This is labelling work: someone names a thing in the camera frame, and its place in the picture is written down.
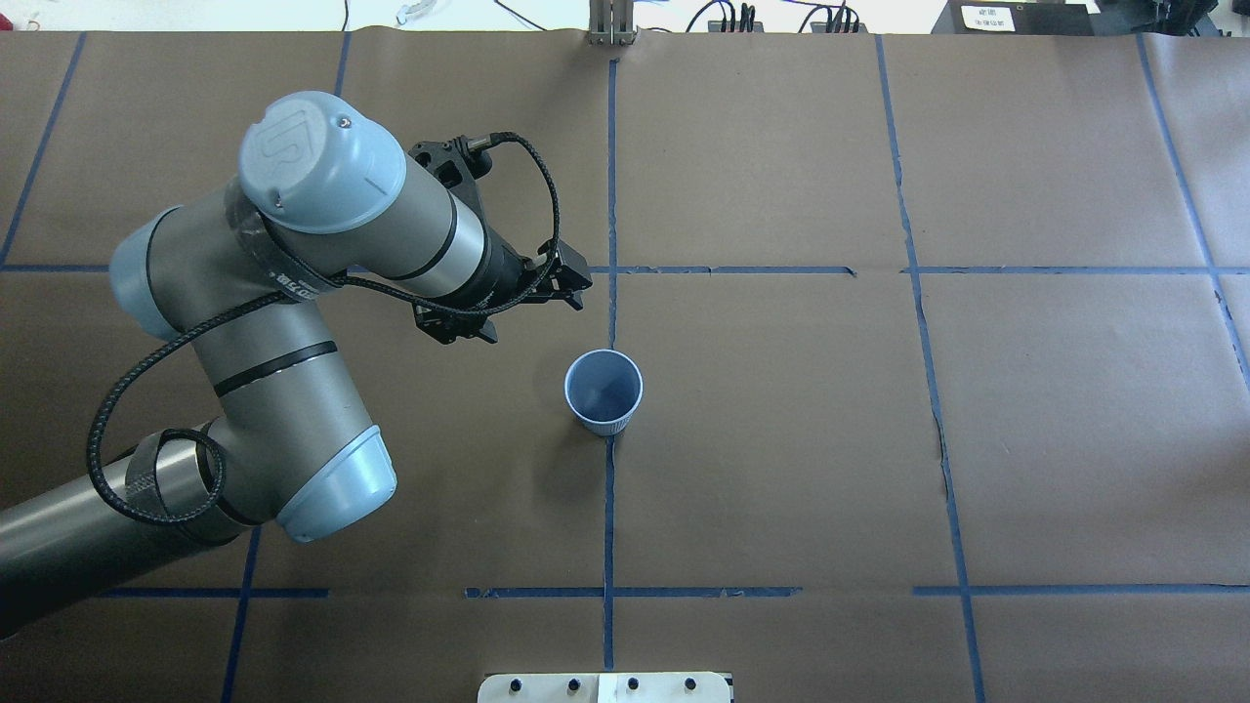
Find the cup rim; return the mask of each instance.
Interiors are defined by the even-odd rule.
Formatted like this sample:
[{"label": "cup rim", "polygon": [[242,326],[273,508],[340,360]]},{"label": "cup rim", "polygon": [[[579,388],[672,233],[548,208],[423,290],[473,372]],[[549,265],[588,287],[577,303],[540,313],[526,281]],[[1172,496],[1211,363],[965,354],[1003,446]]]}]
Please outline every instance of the cup rim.
[{"label": "cup rim", "polygon": [[[626,413],[621,414],[619,418],[615,418],[615,419],[611,419],[611,420],[592,420],[592,419],[582,415],[581,413],[579,413],[578,409],[572,407],[572,398],[569,397],[569,382],[572,379],[572,370],[575,368],[578,368],[578,364],[580,364],[582,359],[585,359],[586,357],[594,355],[594,354],[602,354],[602,353],[615,354],[615,355],[620,357],[621,359],[625,359],[626,362],[629,362],[630,368],[634,369],[634,377],[638,378],[638,398],[634,399],[634,405],[631,405],[630,409]],[[564,402],[565,402],[565,404],[569,405],[569,409],[572,410],[574,415],[578,415],[579,420],[581,420],[584,423],[590,423],[590,424],[596,425],[596,427],[609,427],[609,425],[612,425],[615,423],[621,422],[625,418],[631,417],[634,414],[634,412],[638,410],[639,404],[642,403],[642,390],[644,390],[644,388],[642,388],[642,372],[641,372],[641,369],[638,368],[638,364],[634,363],[634,359],[630,359],[629,355],[622,354],[622,353],[620,353],[620,352],[618,352],[615,349],[591,349],[590,352],[586,352],[585,354],[582,354],[582,355],[578,357],[576,359],[574,359],[574,362],[571,364],[569,364],[569,370],[566,370],[564,373]]]}]

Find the metal clamp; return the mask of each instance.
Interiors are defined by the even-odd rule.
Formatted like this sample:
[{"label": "metal clamp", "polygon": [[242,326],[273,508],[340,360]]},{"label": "metal clamp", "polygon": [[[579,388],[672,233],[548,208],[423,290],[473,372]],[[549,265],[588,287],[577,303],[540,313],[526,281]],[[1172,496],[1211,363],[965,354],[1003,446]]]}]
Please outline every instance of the metal clamp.
[{"label": "metal clamp", "polygon": [[638,39],[634,0],[590,0],[590,44],[629,45]]}]

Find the black cable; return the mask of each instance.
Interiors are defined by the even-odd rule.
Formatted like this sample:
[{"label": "black cable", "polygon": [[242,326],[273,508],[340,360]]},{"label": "black cable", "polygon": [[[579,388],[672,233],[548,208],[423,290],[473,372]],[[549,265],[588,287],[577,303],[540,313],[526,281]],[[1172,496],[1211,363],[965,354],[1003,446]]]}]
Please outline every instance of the black cable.
[{"label": "black cable", "polygon": [[706,13],[712,5],[719,5],[720,6],[720,31],[725,31],[725,23],[726,23],[725,6],[726,5],[729,6],[729,20],[728,20],[729,24],[731,25],[735,21],[738,21],[736,15],[734,14],[734,4],[730,3],[730,0],[711,0],[710,3],[708,3],[706,5],[704,5],[702,8],[699,8],[699,11],[695,13],[695,16],[690,18],[690,24],[686,25],[686,31],[690,31],[691,29],[694,29],[695,23],[699,21],[699,15]]},{"label": "black cable", "polygon": [[799,31],[796,34],[802,34],[802,30],[808,29],[808,21],[811,20],[811,16],[821,10],[825,11],[825,31],[829,31],[829,28],[834,24],[834,9],[829,5],[816,5],[810,13],[808,13],[806,18],[802,18],[802,24],[799,25]]},{"label": "black cable", "polygon": [[[369,290],[384,293],[386,295],[390,295],[391,298],[398,298],[400,300],[404,300],[405,303],[420,305],[430,310],[450,315],[468,316],[468,318],[485,318],[488,315],[502,313],[504,310],[515,308],[516,305],[521,304],[521,301],[524,301],[531,293],[538,290],[538,286],[550,275],[551,268],[555,266],[556,261],[555,255],[560,248],[560,196],[555,189],[555,179],[551,178],[551,171],[548,169],[548,165],[542,160],[542,156],[539,155],[538,149],[535,149],[534,145],[530,144],[530,141],[524,136],[514,131],[496,131],[490,135],[490,143],[491,146],[508,143],[519,144],[522,149],[525,149],[525,151],[534,160],[534,164],[539,168],[539,171],[542,174],[542,180],[546,183],[548,193],[551,195],[551,240],[549,241],[548,246],[546,263],[542,264],[541,270],[538,273],[538,275],[535,275],[534,280],[531,280],[530,284],[525,286],[524,290],[514,295],[506,303],[495,305],[494,308],[485,308],[480,310],[460,310],[456,308],[450,308],[446,305],[432,303],[430,300],[425,300],[420,296],[412,295],[398,288],[391,288],[389,285],[364,278],[340,274],[332,276],[330,280],[339,285],[354,285],[356,288],[366,288]],[[151,370],[152,367],[165,360],[170,354],[178,352],[182,346],[186,346],[196,338],[199,338],[200,335],[205,334],[211,329],[221,326],[229,321],[236,320],[250,313],[255,313],[256,310],[260,310],[261,308],[265,308],[268,305],[272,305],[274,303],[281,303],[289,300],[290,299],[286,296],[285,293],[274,291],[268,295],[261,295],[260,298],[256,298],[254,300],[249,300],[248,303],[244,303],[241,305],[230,308],[229,310],[219,315],[215,315],[192,326],[191,329],[184,331],[182,334],[178,335],[176,339],[165,344],[160,349],[152,352],[151,354],[145,357],[141,362],[131,367],[131,369],[126,372],[125,375],[122,375],[120,379],[118,379],[116,383],[112,384],[112,388],[109,389],[108,395],[104,397],[104,402],[100,403],[100,408],[95,413],[95,419],[91,420],[91,429],[88,433],[88,440],[86,440],[88,477],[91,480],[91,487],[95,488],[95,492],[100,495],[101,499],[104,499],[104,502],[110,508],[140,523],[146,523],[150,525],[176,525],[194,520],[195,518],[202,515],[204,513],[206,513],[209,509],[211,509],[214,505],[218,504],[218,502],[221,499],[222,492],[225,490],[225,480],[226,480],[226,467],[224,460],[225,450],[218,442],[215,442],[208,434],[192,429],[172,429],[161,433],[162,442],[165,439],[189,439],[204,447],[209,453],[209,460],[212,464],[212,469],[216,470],[216,477],[212,479],[212,485],[209,487],[208,498],[199,507],[180,515],[169,515],[169,514],[160,515],[156,513],[142,510],[140,508],[135,508],[134,505],[128,503],[124,498],[118,495],[118,493],[112,490],[112,487],[109,485],[109,480],[104,475],[104,463],[100,460],[100,450],[101,447],[104,445],[105,429],[108,429],[109,419],[112,417],[112,412],[116,409],[118,403],[121,400],[122,394],[125,394],[125,392],[136,380],[139,380],[139,377]]]},{"label": "black cable", "polygon": [[538,29],[538,30],[542,30],[542,31],[546,31],[546,30],[548,30],[548,29],[546,29],[545,26],[542,26],[542,25],[540,25],[540,24],[535,23],[534,20],[531,20],[531,19],[526,18],[525,15],[522,15],[522,14],[518,13],[516,10],[514,10],[514,9],[509,8],[508,5],[505,5],[505,4],[502,3],[502,0],[495,0],[495,4],[496,4],[496,5],[499,5],[500,8],[502,8],[502,9],[508,10],[508,14],[510,14],[510,15],[512,15],[514,18],[516,18],[516,19],[521,20],[522,23],[525,23],[525,24],[530,25],[531,28],[534,28],[534,29]]},{"label": "black cable", "polygon": [[139,380],[139,377],[144,375],[158,363],[182,346],[186,346],[191,340],[210,329],[239,319],[249,313],[255,313],[266,305],[271,305],[281,300],[288,300],[286,294],[274,291],[269,295],[261,295],[255,300],[250,300],[242,305],[231,308],[220,315],[208,319],[145,357],[112,384],[109,394],[104,397],[104,402],[100,403],[100,408],[95,412],[95,419],[91,420],[91,430],[88,433],[86,439],[86,475],[91,479],[91,485],[95,488],[95,492],[100,494],[100,498],[102,498],[110,508],[132,520],[139,520],[150,525],[176,525],[194,520],[218,504],[218,500],[221,499],[221,492],[225,489],[226,467],[221,460],[224,455],[221,445],[208,435],[195,430],[175,430],[185,439],[191,439],[209,450],[209,455],[212,460],[212,468],[218,472],[216,478],[212,480],[212,485],[209,488],[209,497],[204,500],[204,503],[189,513],[184,513],[181,515],[158,515],[156,513],[141,510],[130,503],[126,503],[126,500],[118,495],[118,493],[112,490],[112,487],[109,485],[109,480],[104,477],[104,464],[100,462],[100,447],[104,444],[104,430],[109,427],[109,418],[112,415],[112,410],[116,409],[118,403],[121,400],[121,395],[132,383]]}]

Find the blue tape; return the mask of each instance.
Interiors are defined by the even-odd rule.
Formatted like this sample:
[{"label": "blue tape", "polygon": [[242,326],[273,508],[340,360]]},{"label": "blue tape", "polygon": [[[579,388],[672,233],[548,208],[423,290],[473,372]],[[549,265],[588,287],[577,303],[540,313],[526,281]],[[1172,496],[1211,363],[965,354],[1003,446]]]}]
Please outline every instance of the blue tape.
[{"label": "blue tape", "polygon": [[[972,595],[1155,595],[1155,594],[1221,594],[1250,595],[1250,585],[1221,583],[1091,583],[1039,585],[974,585]],[[919,585],[911,589],[918,598],[951,598],[960,595],[954,585]]]},{"label": "blue tape", "polygon": [[981,677],[981,654],[976,644],[976,623],[972,618],[972,595],[968,589],[968,565],[964,562],[964,538],[959,528],[959,507],[955,503],[955,480],[950,473],[950,452],[946,447],[946,430],[941,417],[941,400],[938,397],[938,374],[934,370],[932,348],[929,343],[929,323],[925,320],[924,295],[920,289],[920,270],[916,259],[916,245],[911,234],[911,218],[902,198],[902,160],[899,155],[899,135],[894,124],[894,105],[890,101],[890,79],[885,66],[885,44],[881,35],[876,40],[876,60],[881,74],[881,100],[885,105],[885,124],[890,134],[890,155],[894,160],[894,183],[899,196],[899,216],[906,235],[908,263],[911,273],[911,294],[916,308],[916,324],[920,328],[920,349],[925,358],[925,377],[929,382],[929,404],[934,422],[938,424],[938,440],[941,444],[941,473],[946,483],[946,517],[950,522],[950,542],[955,550],[955,574],[959,578],[960,605],[964,612],[964,637],[968,642],[968,659],[972,672],[972,692],[978,703],[985,702],[985,683]]},{"label": "blue tape", "polygon": [[700,587],[654,587],[618,588],[618,598],[790,598],[802,593],[798,585],[726,585],[720,588]]},{"label": "blue tape", "polygon": [[616,64],[608,63],[608,348],[616,349]]},{"label": "blue tape", "polygon": [[82,56],[82,46],[86,44],[86,33],[79,33],[78,43],[74,45],[74,55],[70,56],[70,65],[65,68],[65,78],[61,79],[61,89],[56,93],[52,103],[52,111],[48,115],[48,124],[44,125],[44,135],[39,138],[39,146],[35,149],[35,158],[30,161],[30,170],[26,171],[26,183],[18,195],[18,205],[12,209],[12,218],[9,220],[9,230],[4,235],[4,244],[0,244],[0,266],[9,258],[12,249],[12,240],[18,236],[18,226],[21,224],[21,214],[26,210],[26,199],[30,198],[30,189],[35,186],[35,176],[39,174],[39,165],[44,161],[44,151],[48,149],[48,140],[52,136],[52,128],[56,126],[56,118],[61,114],[61,105],[65,104],[65,94],[70,90],[70,81],[74,80],[74,70]]},{"label": "blue tape", "polygon": [[[916,266],[921,274],[1026,274],[1026,275],[1208,275],[1204,266]],[[906,269],[900,273],[909,273]],[[1250,268],[1230,269],[1250,273]]]},{"label": "blue tape", "polygon": [[1220,306],[1220,314],[1224,316],[1224,328],[1229,333],[1232,353],[1238,359],[1238,367],[1241,369],[1241,382],[1245,384],[1246,390],[1250,390],[1250,364],[1246,363],[1245,346],[1241,345],[1241,335],[1238,333],[1236,323],[1232,321],[1232,311],[1229,310],[1229,298],[1224,294],[1224,284],[1220,283],[1215,259],[1211,256],[1211,248],[1206,241],[1206,231],[1202,229],[1202,220],[1198,216],[1198,208],[1194,206],[1194,195],[1189,188],[1189,179],[1185,178],[1185,170],[1180,166],[1180,158],[1176,155],[1176,145],[1172,143],[1171,129],[1168,126],[1168,118],[1164,115],[1162,104],[1159,101],[1159,91],[1155,89],[1155,74],[1150,69],[1150,58],[1146,55],[1145,38],[1141,34],[1138,34],[1136,38],[1138,58],[1141,59],[1141,71],[1146,76],[1146,90],[1150,93],[1150,104],[1155,110],[1155,119],[1159,121],[1159,131],[1162,134],[1164,144],[1168,146],[1168,159],[1176,173],[1176,184],[1180,186],[1181,198],[1185,200],[1185,211],[1189,214],[1194,235],[1198,236],[1198,246],[1202,251],[1202,263],[1206,264],[1208,273],[1211,276],[1211,288],[1215,289],[1215,299]]},{"label": "blue tape", "polygon": [[616,266],[622,274],[856,274],[848,266]]},{"label": "blue tape", "polygon": [[251,543],[248,544],[248,560],[242,568],[242,584],[239,587],[239,608],[235,610],[235,629],[230,638],[230,655],[226,659],[226,678],[221,684],[221,703],[229,703],[234,697],[234,679],[239,670],[239,649],[242,647],[242,632],[248,625],[248,600],[251,599],[251,578],[256,572],[256,552],[260,550],[260,529],[251,530]]},{"label": "blue tape", "polygon": [[[469,600],[510,598],[604,598],[608,590],[595,587],[521,587],[521,588],[466,588]],[[612,587],[612,598],[790,598],[802,593],[798,585],[660,585]]]},{"label": "blue tape", "polygon": [[342,33],[342,48],[339,49],[339,73],[334,76],[334,95],[342,98],[342,78],[348,75],[348,51],[351,49],[351,33]]},{"label": "blue tape", "polygon": [[615,638],[615,570],[616,570],[616,438],[605,444],[608,477],[604,480],[604,670],[616,665]]}]

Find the sticker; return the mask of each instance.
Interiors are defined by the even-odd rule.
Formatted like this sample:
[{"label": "sticker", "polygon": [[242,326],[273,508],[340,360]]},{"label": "sticker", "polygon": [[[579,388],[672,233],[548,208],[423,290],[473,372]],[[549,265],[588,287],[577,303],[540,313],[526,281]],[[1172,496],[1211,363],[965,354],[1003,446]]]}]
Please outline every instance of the sticker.
[{"label": "sticker", "polygon": [[968,29],[1015,31],[1015,23],[1011,21],[1011,8],[961,5],[959,9],[964,11],[964,26]]}]

